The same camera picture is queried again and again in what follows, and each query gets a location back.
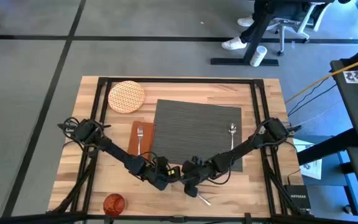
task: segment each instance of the white cup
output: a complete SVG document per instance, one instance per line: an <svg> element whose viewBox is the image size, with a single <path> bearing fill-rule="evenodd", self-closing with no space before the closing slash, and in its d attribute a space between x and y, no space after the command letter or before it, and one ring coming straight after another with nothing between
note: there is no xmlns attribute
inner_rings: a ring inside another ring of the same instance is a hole
<svg viewBox="0 0 358 224"><path fill-rule="evenodd" d="M258 46L256 48L256 51L254 53L254 56L252 56L251 61L249 62L253 67L258 67L265 57L267 53L267 49L264 46Z"/></svg>

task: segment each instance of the desk leg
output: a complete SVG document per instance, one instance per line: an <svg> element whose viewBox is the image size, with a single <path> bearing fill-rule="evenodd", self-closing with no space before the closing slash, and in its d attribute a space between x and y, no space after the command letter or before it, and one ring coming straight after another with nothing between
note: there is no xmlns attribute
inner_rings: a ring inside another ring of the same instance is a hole
<svg viewBox="0 0 358 224"><path fill-rule="evenodd" d="M211 58L211 65L250 65L252 56L258 47L262 36L264 35L269 22L272 20L273 14L265 12L263 22L258 26L254 37L252 38L244 58ZM263 59L260 63L262 66L278 66L278 60Z"/></svg>
<svg viewBox="0 0 358 224"><path fill-rule="evenodd" d="M354 128L299 152L299 166L316 161L336 152L343 151L346 147L350 146L358 147L358 135Z"/></svg>

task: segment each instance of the black cable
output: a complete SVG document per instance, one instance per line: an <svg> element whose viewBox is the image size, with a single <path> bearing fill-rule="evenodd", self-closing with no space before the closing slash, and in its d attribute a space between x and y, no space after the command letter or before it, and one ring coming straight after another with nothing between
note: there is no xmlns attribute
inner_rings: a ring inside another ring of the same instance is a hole
<svg viewBox="0 0 358 224"><path fill-rule="evenodd" d="M229 181L229 179L230 179L230 176L231 176L231 166L232 166L232 161L233 161L233 157L234 156L232 156L231 157L231 159L230 159L230 165L229 165L229 167L228 167L228 169L229 169L229 175L228 175L228 177L227 177L227 179L224 181L224 182L221 182L221 183L219 183L219 182L215 182L215 181L213 181L213 180L211 180L211 179L207 179L209 182L211 182L211 183L213 183L213 184L217 184L217 185L224 185L225 183L227 183L228 181Z"/></svg>
<svg viewBox="0 0 358 224"><path fill-rule="evenodd" d="M296 173L299 172L299 171L301 171L301 169L298 169L297 171L295 171L295 172L293 172L293 173L291 173L290 175L287 176L287 181L288 181L288 184L289 184L289 185L291 185L290 176L291 176L292 174L296 174Z"/></svg>
<svg viewBox="0 0 358 224"><path fill-rule="evenodd" d="M311 101L313 101L314 99L316 99L317 97L319 97L319 96L323 95L324 93L328 92L329 90L331 90L331 89L334 88L335 86L336 86L336 84L333 85L333 86L331 86L331 87L330 87L329 89L327 89L326 91L324 91L324 92L318 94L317 96L313 97L311 100L307 101L306 103L302 104L302 105L301 105L300 107L298 107L298 109L296 109L294 112L288 114L288 117L291 116L291 115L293 115L293 114L294 114L295 112L297 112L300 108L304 107L305 105L307 105L308 103L310 103Z"/></svg>
<svg viewBox="0 0 358 224"><path fill-rule="evenodd" d="M296 151L296 146L295 146L294 144L292 144L292 143L290 143L290 142L288 142L288 141L285 141L284 143L287 143L287 144L291 145L291 146L295 149L295 151Z"/></svg>
<svg viewBox="0 0 358 224"><path fill-rule="evenodd" d="M70 144L70 143L72 143L72 142L74 142L74 140L71 140L71 141L66 142L65 144L63 144L62 148L64 148L66 145L68 145L68 144Z"/></svg>
<svg viewBox="0 0 358 224"><path fill-rule="evenodd" d="M156 153L152 152L152 151L148 151L148 152L143 152L142 154L139 154L137 155L136 157L139 157L139 156L143 156L144 154L152 154L154 156L154 158L152 159L152 161L154 161L155 158L158 158L158 156L156 155ZM155 160L155 172L154 172L154 175L155 175L155 178L157 178L157 172L158 172L158 160L156 159Z"/></svg>
<svg viewBox="0 0 358 224"><path fill-rule="evenodd" d="M80 124L80 122L76 118L70 117L70 118L67 118L66 120L64 120L62 125L63 125L63 127L64 127L64 125L70 125L70 126L75 126L75 128L76 128L79 124ZM80 141L71 137L69 135L70 132L67 131L67 128L62 129L62 131L63 131L63 134L66 136L66 138L71 139L73 142L77 143L77 145L81 148L81 150L84 151L84 147L81 145Z"/></svg>
<svg viewBox="0 0 358 224"><path fill-rule="evenodd" d="M306 96L304 96L303 99L302 99L301 101L299 101L299 102L292 108L292 110L290 110L290 112L288 112L288 114L290 114L293 110L295 110L295 108L296 108L300 103L302 103L302 101L305 100L306 97L310 96L310 95L315 91L315 89L317 89L319 86L321 86L321 84L323 84L323 82L324 82L325 80L327 80L328 78L324 79L323 81L321 81L321 83L320 83L319 85L317 85L316 87L314 87L314 88L311 90L310 93L308 93Z"/></svg>

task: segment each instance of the spoon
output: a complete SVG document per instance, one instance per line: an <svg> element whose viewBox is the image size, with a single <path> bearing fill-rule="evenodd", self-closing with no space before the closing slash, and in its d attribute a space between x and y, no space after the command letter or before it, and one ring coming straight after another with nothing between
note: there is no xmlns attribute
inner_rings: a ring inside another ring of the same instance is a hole
<svg viewBox="0 0 358 224"><path fill-rule="evenodd" d="M205 204L211 206L211 202L209 202L208 200L206 200L203 196L201 196L200 194L198 194L198 197L199 197L203 202L205 202Z"/></svg>
<svg viewBox="0 0 358 224"><path fill-rule="evenodd" d="M231 134L231 149L233 149L233 147L234 147L233 139L234 139L234 134L236 133L236 131L237 131L236 125L234 123L231 123L230 127L229 127L229 133Z"/></svg>

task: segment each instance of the black floor stripe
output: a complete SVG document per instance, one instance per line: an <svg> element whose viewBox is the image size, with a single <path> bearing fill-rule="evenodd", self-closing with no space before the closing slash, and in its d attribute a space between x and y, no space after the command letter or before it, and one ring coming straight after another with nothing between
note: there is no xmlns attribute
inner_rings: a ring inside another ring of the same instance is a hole
<svg viewBox="0 0 358 224"><path fill-rule="evenodd" d="M50 108L50 104L52 102L53 94L55 93L56 86L59 82L60 74L62 73L63 66L65 64L65 61L66 61L66 58L68 55L68 51L70 49L71 43L73 42L73 36L76 31L76 28L78 27L78 23L80 21L81 14L83 12L85 3L86 3L86 0L81 0L80 5L78 6L78 10L75 15L73 24L71 25L71 29L70 29L67 41L65 42L65 45L63 47L62 54L60 55L57 67L55 69L55 73L53 74L52 80L50 81L50 84L48 87L48 92L45 95L44 103L42 104L42 107L41 107L41 110L39 113L39 117L38 117L37 122L34 126L34 129L32 131L30 141L27 145L27 150L24 154L22 164L20 166L19 172L17 173L11 193L9 194L8 200L5 204L5 208L2 213L2 217L12 216L13 209L15 207L17 198L19 197L21 188L23 186L25 175L29 169L31 159L32 159L32 156L35 151L35 147L37 145L38 139L41 134L42 126L44 125L45 119L47 117L47 113Z"/></svg>
<svg viewBox="0 0 358 224"><path fill-rule="evenodd" d="M70 35L0 35L0 40L68 40ZM231 37L149 37L149 36L93 36L78 35L78 41L151 41L151 42L224 42ZM279 43L279 38L262 38L260 43ZM302 44L303 39L287 38L285 43ZM310 39L310 44L358 44L358 39Z"/></svg>
<svg viewBox="0 0 358 224"><path fill-rule="evenodd" d="M0 40L67 40L66 35L0 35Z"/></svg>
<svg viewBox="0 0 358 224"><path fill-rule="evenodd" d="M129 37L129 36L74 36L73 40L91 41L155 41L155 42L224 42L231 37ZM262 38L260 43L279 43L279 38ZM285 39L285 43L301 44L303 39ZM310 39L311 44L358 44L358 39Z"/></svg>

